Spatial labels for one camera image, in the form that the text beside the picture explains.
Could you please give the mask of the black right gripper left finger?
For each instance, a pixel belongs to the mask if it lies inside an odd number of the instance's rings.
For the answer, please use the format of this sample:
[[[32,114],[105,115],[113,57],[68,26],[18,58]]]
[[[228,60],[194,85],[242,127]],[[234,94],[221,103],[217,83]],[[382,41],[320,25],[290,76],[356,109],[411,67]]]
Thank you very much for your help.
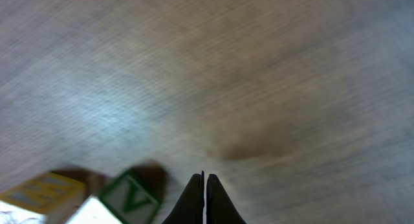
[[[203,224],[204,172],[193,174],[162,224]]]

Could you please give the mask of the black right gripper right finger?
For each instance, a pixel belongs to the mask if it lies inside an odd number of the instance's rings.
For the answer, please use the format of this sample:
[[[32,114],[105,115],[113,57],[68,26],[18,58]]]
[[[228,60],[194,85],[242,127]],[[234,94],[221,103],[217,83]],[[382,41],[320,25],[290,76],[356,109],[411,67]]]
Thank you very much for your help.
[[[215,174],[208,176],[206,189],[207,224],[246,224]]]

